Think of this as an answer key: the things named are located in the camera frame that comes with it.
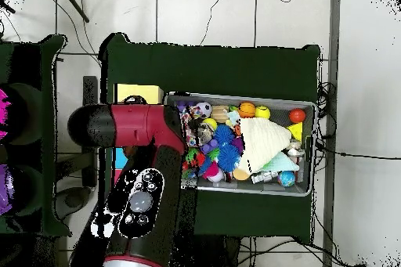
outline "yellow box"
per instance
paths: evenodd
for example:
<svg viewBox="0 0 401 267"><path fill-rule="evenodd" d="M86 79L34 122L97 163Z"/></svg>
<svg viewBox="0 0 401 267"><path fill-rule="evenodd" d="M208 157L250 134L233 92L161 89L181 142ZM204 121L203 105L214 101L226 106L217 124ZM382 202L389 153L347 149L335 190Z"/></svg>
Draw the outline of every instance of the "yellow box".
<svg viewBox="0 0 401 267"><path fill-rule="evenodd" d="M142 96L153 105L163 101L163 90L156 85L118 84L117 101L123 101L128 96Z"/></svg>

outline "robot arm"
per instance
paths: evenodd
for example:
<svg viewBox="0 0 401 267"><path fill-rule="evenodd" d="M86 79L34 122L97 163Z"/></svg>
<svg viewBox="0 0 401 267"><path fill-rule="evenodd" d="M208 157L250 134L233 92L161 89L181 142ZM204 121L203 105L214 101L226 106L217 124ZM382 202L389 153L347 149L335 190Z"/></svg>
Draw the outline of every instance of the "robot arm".
<svg viewBox="0 0 401 267"><path fill-rule="evenodd" d="M185 150L177 109L88 105L71 115L68 130L82 146L140 146L88 230L107 246L103 267L168 267Z"/></svg>

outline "bin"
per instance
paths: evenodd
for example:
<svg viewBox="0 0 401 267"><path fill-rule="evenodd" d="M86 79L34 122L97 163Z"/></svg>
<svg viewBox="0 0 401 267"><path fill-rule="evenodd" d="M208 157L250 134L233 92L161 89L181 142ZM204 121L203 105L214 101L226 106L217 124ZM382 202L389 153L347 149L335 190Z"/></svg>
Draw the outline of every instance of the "bin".
<svg viewBox="0 0 401 267"><path fill-rule="evenodd" d="M185 189L188 186L197 186L198 190L220 191L227 193L257 193L281 196L304 197L312 191L313 168L316 155L316 129L317 129L317 107L311 102L261 99L238 96L217 96L199 93L169 92L164 98L164 104L177 106L178 101L192 101L195 103L208 102L212 106L216 105L234 105L239 106L242 102L250 102L255 106L267 106L270 109L271 122L277 123L283 127L288 127L293 123L288 114L295 108L301 108L305 111L306 118L302 123L302 149L305 150L303 164L300 165L300 171L303 172L301 182L296 182L291 187L281 186L276 179L267 183L253 184L251 178L245 181L232 180L228 182L210 182L202 177L195 179L182 178L181 185Z"/></svg>

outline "white tile floor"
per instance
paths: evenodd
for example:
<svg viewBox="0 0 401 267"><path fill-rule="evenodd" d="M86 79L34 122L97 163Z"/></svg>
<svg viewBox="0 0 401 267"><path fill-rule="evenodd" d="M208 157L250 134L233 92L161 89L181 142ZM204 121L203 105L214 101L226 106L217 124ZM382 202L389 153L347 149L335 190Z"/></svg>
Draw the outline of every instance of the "white tile floor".
<svg viewBox="0 0 401 267"><path fill-rule="evenodd" d="M57 63L58 96L58 150L78 152L67 133L70 114L81 105L82 77L100 77L100 68L87 52L97 53L102 41L112 32L124 32L131 41L171 42L180 45L199 45L204 37L210 17L210 8L216 0L83 0L90 23L85 36L84 24L78 12L67 0L57 0L70 15L52 0L5 0L16 13L7 16L18 31L22 41L37 42L49 34L65 34L68 39L62 50L63 62ZM253 46L255 35L255 0L220 0L212 10L212 19L204 45ZM0 18L5 24L5 40L18 41L3 12ZM256 45L301 48L317 44L323 58L328 55L330 0L258 0ZM328 66L323 63L323 78L327 80ZM316 213L323 221L324 170L315 177ZM79 183L68 178L58 183L58 189L66 189ZM74 249L81 231L96 202L96 192L89 204L67 220L72 237L60 240L60 267L67 267L70 250ZM288 237L258 238L258 250L264 250L288 240ZM322 246L323 230L316 224L315 244ZM240 260L247 254L240 253ZM286 244L274 252L257 257L256 267L322 267L320 261L297 244Z"/></svg>

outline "dark green table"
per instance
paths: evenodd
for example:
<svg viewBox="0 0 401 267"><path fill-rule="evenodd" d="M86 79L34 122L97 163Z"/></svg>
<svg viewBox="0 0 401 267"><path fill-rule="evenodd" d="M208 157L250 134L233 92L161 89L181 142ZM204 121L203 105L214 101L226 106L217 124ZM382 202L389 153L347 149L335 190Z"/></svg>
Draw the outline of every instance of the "dark green table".
<svg viewBox="0 0 401 267"><path fill-rule="evenodd" d="M101 102L114 101L116 84L157 85L182 91L316 102L317 45L224 48L133 44L121 33L101 45ZM111 166L107 152L106 168ZM105 173L106 190L110 171ZM281 197L198 191L196 234L297 236L310 240L311 194Z"/></svg>

